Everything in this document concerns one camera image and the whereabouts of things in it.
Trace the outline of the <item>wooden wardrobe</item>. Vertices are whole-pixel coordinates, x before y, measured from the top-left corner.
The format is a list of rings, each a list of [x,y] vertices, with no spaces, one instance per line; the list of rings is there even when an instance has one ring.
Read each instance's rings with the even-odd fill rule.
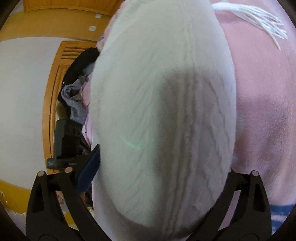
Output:
[[[59,37],[98,41],[121,1],[19,1],[1,25],[1,41]]]

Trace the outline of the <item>wooden door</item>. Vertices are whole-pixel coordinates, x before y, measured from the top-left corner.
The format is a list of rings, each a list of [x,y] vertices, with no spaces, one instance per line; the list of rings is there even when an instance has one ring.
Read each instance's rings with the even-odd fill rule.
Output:
[[[83,51],[92,47],[95,47],[95,44],[91,42],[63,41],[56,52],[48,77],[42,111],[42,141],[45,160],[54,156],[56,121],[66,118],[65,108],[58,100],[63,78],[74,60]]]

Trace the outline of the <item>white fringed scarf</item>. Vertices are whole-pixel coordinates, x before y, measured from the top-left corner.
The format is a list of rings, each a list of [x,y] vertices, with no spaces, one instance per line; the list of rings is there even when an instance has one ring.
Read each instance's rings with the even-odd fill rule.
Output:
[[[268,11],[251,5],[234,4],[226,1],[211,4],[215,11],[228,11],[255,27],[265,31],[273,40],[274,44],[281,50],[277,38],[288,39],[286,30],[282,29],[282,21]]]

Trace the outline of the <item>grey garment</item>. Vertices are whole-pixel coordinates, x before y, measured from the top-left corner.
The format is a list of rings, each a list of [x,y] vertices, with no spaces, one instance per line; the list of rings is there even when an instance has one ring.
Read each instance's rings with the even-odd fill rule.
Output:
[[[95,63],[89,64],[82,75],[73,83],[62,89],[62,98],[67,106],[64,106],[67,118],[84,125],[88,115],[89,82]]]

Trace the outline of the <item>white knit sweater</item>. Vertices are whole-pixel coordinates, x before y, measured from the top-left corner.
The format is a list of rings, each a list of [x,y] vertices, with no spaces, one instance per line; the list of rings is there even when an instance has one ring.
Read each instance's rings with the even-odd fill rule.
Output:
[[[112,240],[184,240],[231,165],[236,80],[209,1],[125,1],[91,80],[95,218]]]

